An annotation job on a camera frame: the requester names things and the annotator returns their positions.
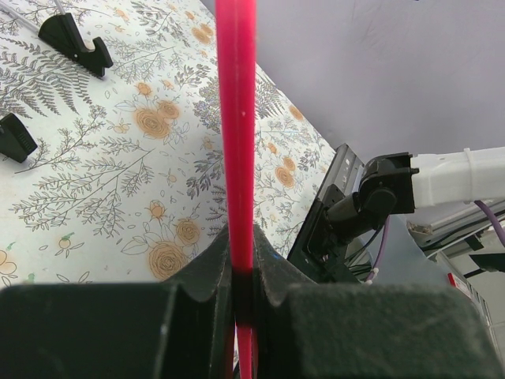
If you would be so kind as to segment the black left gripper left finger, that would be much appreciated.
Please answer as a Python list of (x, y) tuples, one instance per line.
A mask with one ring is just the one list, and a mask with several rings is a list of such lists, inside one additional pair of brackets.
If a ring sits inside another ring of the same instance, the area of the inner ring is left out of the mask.
[(230, 378), (233, 360), (227, 229), (161, 283), (1, 292), (4, 378)]

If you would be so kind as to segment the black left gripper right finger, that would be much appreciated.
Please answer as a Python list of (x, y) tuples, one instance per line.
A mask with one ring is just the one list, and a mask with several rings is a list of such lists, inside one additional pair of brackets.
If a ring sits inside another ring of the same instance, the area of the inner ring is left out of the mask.
[(493, 378), (496, 351), (450, 287), (317, 284), (254, 230), (258, 378)]

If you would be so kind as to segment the pink framed whiteboard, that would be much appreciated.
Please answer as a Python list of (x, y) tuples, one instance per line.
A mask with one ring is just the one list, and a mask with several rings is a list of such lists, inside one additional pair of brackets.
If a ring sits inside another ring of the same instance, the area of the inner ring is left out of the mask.
[(217, 1), (215, 22), (240, 376), (254, 378), (257, 351), (253, 325), (256, 3)]

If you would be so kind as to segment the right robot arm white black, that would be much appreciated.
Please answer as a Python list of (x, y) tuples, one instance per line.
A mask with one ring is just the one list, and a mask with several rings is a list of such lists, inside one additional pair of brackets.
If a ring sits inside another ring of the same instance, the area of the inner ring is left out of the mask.
[(327, 208), (325, 220), (339, 238), (351, 240), (382, 227), (390, 215), (503, 198), (503, 147), (395, 153), (368, 161), (357, 190)]

